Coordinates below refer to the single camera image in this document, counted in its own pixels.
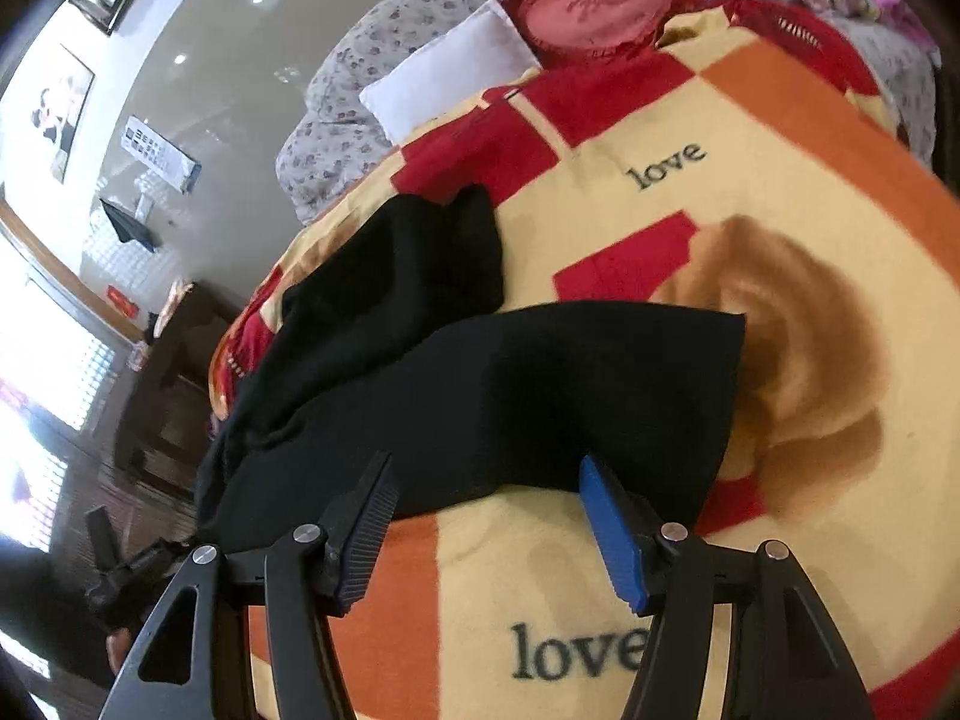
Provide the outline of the left hand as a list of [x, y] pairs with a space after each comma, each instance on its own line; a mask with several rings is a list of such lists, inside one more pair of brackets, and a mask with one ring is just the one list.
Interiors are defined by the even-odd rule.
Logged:
[[129, 628], [117, 629], [106, 637], [107, 663], [109, 663], [110, 671], [114, 676], [117, 676], [121, 671], [128, 652], [132, 649], [133, 639], [135, 639], [135, 635]]

